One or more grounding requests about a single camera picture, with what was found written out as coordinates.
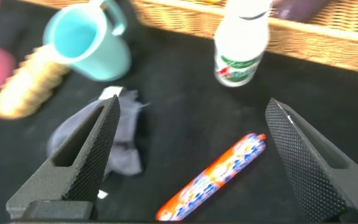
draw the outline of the mug handle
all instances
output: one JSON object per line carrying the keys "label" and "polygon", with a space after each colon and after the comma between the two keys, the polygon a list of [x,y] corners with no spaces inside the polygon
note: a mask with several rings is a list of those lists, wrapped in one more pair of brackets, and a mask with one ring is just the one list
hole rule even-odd
{"label": "mug handle", "polygon": [[115,0],[90,0],[89,2],[96,4],[98,7],[101,7],[101,5],[106,2],[108,5],[108,12],[112,15],[112,18],[116,23],[114,29],[112,30],[112,34],[122,35],[125,32],[127,29],[127,19]]}

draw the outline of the wicker basket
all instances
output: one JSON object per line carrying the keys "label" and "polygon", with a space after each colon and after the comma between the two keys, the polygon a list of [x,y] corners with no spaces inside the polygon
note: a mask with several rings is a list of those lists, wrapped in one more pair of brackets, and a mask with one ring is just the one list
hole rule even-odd
{"label": "wicker basket", "polygon": [[[52,7],[87,0],[26,0]],[[141,23],[213,38],[225,0],[132,0]],[[336,0],[309,24],[270,18],[269,52],[358,71],[358,0]]]}

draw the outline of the white paper tag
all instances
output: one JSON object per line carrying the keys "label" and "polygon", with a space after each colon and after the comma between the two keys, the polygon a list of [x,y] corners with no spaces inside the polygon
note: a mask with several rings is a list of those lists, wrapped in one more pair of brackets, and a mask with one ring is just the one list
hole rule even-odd
{"label": "white paper tag", "polygon": [[107,87],[102,91],[102,94],[100,94],[99,100],[106,100],[112,98],[114,95],[119,96],[123,91],[125,91],[125,88],[122,86]]}

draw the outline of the teal mug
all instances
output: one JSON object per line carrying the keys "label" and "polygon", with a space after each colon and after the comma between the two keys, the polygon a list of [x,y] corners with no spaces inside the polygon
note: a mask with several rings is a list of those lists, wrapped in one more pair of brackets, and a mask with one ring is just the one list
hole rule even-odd
{"label": "teal mug", "polygon": [[[100,8],[105,1],[114,27]],[[45,28],[44,45],[52,45],[54,61],[94,81],[113,81],[125,75],[131,64],[121,37],[126,27],[126,18],[114,0],[91,0],[57,12]]]}

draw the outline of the textured gripper pad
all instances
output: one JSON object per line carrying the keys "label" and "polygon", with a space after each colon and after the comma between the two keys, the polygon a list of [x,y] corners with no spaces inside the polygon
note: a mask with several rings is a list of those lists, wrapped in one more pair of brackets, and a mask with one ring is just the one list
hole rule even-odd
{"label": "textured gripper pad", "polygon": [[346,203],[311,155],[278,103],[271,99],[265,114],[295,195],[310,222],[323,222],[347,210]]}
{"label": "textured gripper pad", "polygon": [[98,195],[119,121],[118,98],[115,96],[113,100],[106,100],[98,108],[102,110],[101,113],[100,111],[98,113],[96,108],[95,112],[88,117],[88,120],[99,117],[95,124],[97,128],[93,128],[84,143],[83,147],[88,148],[85,155],[83,155],[85,159],[77,165],[76,172],[67,184],[63,194],[64,200],[94,202]]}

